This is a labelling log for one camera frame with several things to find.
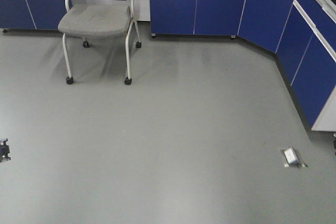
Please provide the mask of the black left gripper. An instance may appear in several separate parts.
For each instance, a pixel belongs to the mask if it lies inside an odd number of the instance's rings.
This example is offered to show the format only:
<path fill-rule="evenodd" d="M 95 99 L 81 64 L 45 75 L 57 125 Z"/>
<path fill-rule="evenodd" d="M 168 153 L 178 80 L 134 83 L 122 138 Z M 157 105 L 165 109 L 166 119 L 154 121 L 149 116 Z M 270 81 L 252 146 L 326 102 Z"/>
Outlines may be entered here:
<path fill-rule="evenodd" d="M 0 154 L 1 154 L 0 162 L 1 163 L 11 160 L 11 157 L 9 156 L 10 149 L 9 149 L 7 142 L 8 142 L 7 138 L 2 139 L 0 141 Z"/>

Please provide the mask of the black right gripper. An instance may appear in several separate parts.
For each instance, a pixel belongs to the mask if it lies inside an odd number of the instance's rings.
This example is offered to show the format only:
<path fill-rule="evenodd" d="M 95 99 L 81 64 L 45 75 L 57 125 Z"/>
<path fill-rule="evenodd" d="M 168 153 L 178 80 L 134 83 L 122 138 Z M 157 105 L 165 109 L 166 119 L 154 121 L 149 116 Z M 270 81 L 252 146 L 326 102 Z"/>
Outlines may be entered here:
<path fill-rule="evenodd" d="M 336 133 L 333 134 L 334 140 L 333 140 L 333 146 L 336 151 Z"/>

